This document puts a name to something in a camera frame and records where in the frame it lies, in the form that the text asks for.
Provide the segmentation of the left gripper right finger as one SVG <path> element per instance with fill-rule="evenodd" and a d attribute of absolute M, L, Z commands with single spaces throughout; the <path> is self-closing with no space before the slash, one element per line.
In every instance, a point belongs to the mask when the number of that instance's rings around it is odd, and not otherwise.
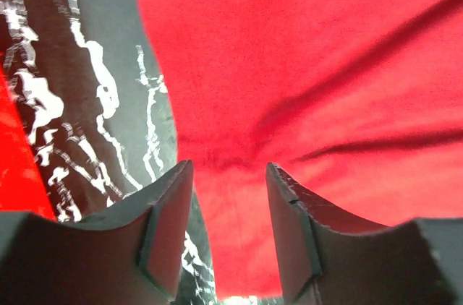
<path fill-rule="evenodd" d="M 408 227 L 354 215 L 309 191 L 275 163 L 266 186 L 287 304 L 411 304 Z"/>

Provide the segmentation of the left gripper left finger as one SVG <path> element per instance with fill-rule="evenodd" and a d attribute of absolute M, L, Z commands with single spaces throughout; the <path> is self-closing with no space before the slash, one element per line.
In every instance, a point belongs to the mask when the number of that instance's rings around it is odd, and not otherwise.
<path fill-rule="evenodd" d="M 70 274 L 59 277 L 54 300 L 174 300 L 193 172 L 192 161 L 184 160 L 100 213 L 64 224 L 74 246 L 65 254 Z"/>

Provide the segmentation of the dark red t shirt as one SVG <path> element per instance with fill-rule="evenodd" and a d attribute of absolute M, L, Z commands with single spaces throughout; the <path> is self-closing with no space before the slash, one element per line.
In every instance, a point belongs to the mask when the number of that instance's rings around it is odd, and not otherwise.
<path fill-rule="evenodd" d="M 361 217 L 462 215 L 462 0 L 138 0 L 216 294 L 281 294 L 278 163 Z"/>

